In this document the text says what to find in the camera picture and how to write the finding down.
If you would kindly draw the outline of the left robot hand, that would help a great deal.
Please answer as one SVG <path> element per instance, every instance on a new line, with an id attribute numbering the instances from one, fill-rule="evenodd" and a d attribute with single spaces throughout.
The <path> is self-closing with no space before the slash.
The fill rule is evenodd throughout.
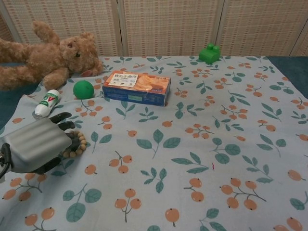
<path id="1" fill-rule="evenodd" d="M 7 172 L 44 174 L 57 166 L 63 151 L 75 151 L 80 146 L 77 135 L 66 132 L 75 128 L 64 122 L 71 113 L 62 112 L 42 118 L 0 138 L 0 176 Z"/>

